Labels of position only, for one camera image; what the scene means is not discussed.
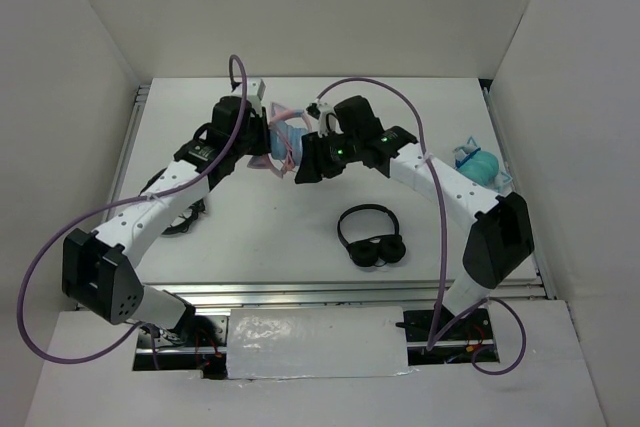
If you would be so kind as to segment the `pink blue cat-ear headphones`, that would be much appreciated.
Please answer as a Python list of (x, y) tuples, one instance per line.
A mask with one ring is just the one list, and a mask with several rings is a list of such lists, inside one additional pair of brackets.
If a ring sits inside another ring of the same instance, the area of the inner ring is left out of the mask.
[(278, 178), (283, 178), (300, 165), (303, 154), (302, 137), (311, 132), (311, 122), (303, 109), (289, 109), (272, 102), (268, 123), (270, 152), (252, 156), (247, 167), (268, 170)]

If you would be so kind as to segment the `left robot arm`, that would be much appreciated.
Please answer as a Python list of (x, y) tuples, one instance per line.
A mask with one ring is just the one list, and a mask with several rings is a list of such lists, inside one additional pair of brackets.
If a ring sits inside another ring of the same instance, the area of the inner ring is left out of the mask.
[(91, 232), (79, 228), (63, 242), (62, 291), (112, 325), (143, 322), (182, 346), (196, 334), (196, 309), (186, 300), (144, 285), (143, 256), (188, 208), (204, 199), (239, 160), (268, 150), (266, 111), (258, 94), (221, 98), (210, 122), (174, 155), (137, 202)]

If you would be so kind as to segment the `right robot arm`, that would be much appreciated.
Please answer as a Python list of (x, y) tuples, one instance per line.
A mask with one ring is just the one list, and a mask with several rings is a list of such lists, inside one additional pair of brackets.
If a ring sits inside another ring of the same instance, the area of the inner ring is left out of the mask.
[(534, 251), (528, 206), (515, 192), (502, 196), (425, 154), (405, 129), (386, 129), (362, 96), (331, 107), (311, 103), (318, 131), (302, 137), (295, 181), (317, 183), (351, 163), (375, 169), (436, 202), (467, 235), (462, 270), (435, 315), (438, 332), (454, 339), (470, 326), (467, 308), (486, 298)]

